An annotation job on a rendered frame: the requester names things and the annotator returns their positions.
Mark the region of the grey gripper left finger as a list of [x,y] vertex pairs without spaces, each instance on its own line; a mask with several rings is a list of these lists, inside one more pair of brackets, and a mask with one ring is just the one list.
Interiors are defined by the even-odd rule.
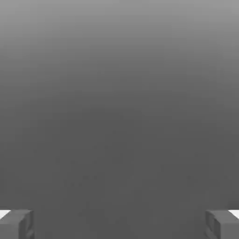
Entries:
[[0,239],[35,239],[34,211],[0,210]]

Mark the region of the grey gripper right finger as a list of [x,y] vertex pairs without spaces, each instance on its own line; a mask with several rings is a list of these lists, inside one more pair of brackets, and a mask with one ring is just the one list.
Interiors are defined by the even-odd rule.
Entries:
[[207,210],[205,239],[239,239],[239,210]]

